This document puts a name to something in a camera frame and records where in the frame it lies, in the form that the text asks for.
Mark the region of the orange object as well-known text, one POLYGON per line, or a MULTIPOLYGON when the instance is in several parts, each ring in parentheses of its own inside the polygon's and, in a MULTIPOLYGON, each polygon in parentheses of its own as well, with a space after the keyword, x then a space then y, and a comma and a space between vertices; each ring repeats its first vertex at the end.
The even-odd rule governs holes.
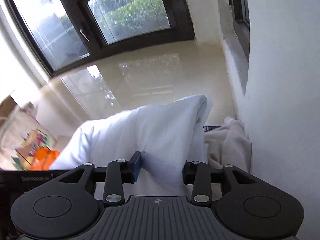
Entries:
POLYGON ((49 170, 50 166, 59 155, 60 155, 60 152, 57 150, 51 150, 47 147, 39 148, 34 154, 31 170, 32 171, 49 170))

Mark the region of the cream towel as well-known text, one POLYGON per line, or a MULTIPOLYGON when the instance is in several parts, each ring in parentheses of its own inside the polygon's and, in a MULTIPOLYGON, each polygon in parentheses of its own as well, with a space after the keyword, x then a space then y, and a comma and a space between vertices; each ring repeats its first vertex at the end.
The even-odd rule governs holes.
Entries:
POLYGON ((212 168, 234 165, 249 172, 252 159, 252 143, 245 136, 240 120, 226 117, 224 124, 204 133, 208 163, 212 168))

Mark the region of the white garment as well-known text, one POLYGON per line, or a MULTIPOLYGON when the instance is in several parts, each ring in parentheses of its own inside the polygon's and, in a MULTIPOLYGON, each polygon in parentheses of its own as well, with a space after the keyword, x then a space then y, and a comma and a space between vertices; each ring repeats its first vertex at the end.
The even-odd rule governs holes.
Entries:
POLYGON ((184 164, 207 162, 203 127, 211 109, 206 96, 193 95, 84 122, 50 169, 71 170, 84 163, 103 167, 128 160, 139 151, 142 168, 138 181, 124 185, 125 196, 185 196, 184 164))

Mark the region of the dark framed window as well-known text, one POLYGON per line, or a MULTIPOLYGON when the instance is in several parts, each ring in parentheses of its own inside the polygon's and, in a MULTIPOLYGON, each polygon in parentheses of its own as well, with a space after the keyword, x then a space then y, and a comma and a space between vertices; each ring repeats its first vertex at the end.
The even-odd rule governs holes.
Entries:
POLYGON ((186 0, 4 0, 51 77, 112 55, 195 37, 186 0))

